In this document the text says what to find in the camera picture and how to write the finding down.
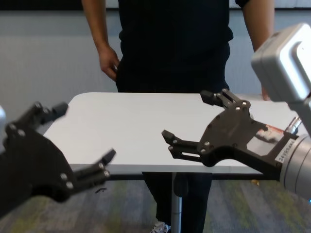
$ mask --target black shirt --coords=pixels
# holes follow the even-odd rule
[[[123,57],[138,63],[178,63],[233,38],[229,0],[119,0],[119,10]]]

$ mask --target gray wall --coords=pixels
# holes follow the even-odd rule
[[[121,57],[118,12],[108,13],[111,46]],[[276,29],[299,22],[311,24],[310,11],[276,13]],[[235,39],[226,68],[235,93],[259,93],[250,67],[252,47],[240,11],[231,12]],[[0,13],[0,105],[8,119],[34,101],[50,106],[84,92],[115,92],[99,69],[98,55],[82,13]]]

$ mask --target black frame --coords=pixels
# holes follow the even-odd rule
[[[230,173],[214,173],[212,174],[213,180],[260,180],[260,181],[274,181],[269,176],[263,174],[230,174]],[[111,175],[108,181],[143,181],[142,174],[123,174]]]
[[[0,0],[0,11],[81,11],[81,0]],[[311,10],[304,8],[276,8],[276,10]]]

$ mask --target label sticker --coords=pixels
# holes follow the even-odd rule
[[[281,152],[277,155],[277,157],[276,157],[276,161],[277,161],[277,162],[284,163],[284,160],[285,160],[286,156],[288,155],[288,152],[289,152],[290,149],[292,148],[294,142],[295,142],[294,139],[288,140],[288,142],[286,143],[286,145],[284,146],[284,148],[283,148],[283,149],[281,150]]]
[[[260,129],[247,143],[247,149],[259,156],[265,156],[279,143],[284,136],[284,131],[271,125],[266,125],[267,130]]]

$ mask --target black pants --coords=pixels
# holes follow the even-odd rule
[[[201,54],[179,66],[165,68],[134,65],[123,57],[118,67],[119,92],[136,93],[214,93],[228,88],[225,82],[225,64],[229,46]],[[143,173],[144,180],[156,203],[156,218],[171,224],[172,174]],[[202,233],[204,229],[208,194],[211,187],[210,173],[187,174],[189,193],[182,203],[182,233]]]

